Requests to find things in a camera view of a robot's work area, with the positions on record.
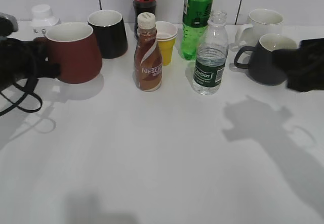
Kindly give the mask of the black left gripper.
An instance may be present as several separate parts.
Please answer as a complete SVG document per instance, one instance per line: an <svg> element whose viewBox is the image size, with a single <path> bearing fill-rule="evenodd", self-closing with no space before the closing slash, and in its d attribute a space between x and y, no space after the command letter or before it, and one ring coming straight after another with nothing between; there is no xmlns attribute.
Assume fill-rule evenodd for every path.
<svg viewBox="0 0 324 224"><path fill-rule="evenodd" d="M15 82L35 76L36 78L58 78L60 65L41 62L36 65L31 45L38 59L48 58L47 39L36 37L33 41L21 41L15 38L1 39L1 91Z"/></svg>

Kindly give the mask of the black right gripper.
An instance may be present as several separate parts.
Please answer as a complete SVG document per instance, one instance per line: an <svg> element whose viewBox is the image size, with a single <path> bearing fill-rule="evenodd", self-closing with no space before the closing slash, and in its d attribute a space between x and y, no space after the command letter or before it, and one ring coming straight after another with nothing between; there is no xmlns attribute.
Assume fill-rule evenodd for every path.
<svg viewBox="0 0 324 224"><path fill-rule="evenodd" d="M300 93L323 90L323 38L302 40L299 48L275 50L272 56L287 78L287 89Z"/></svg>

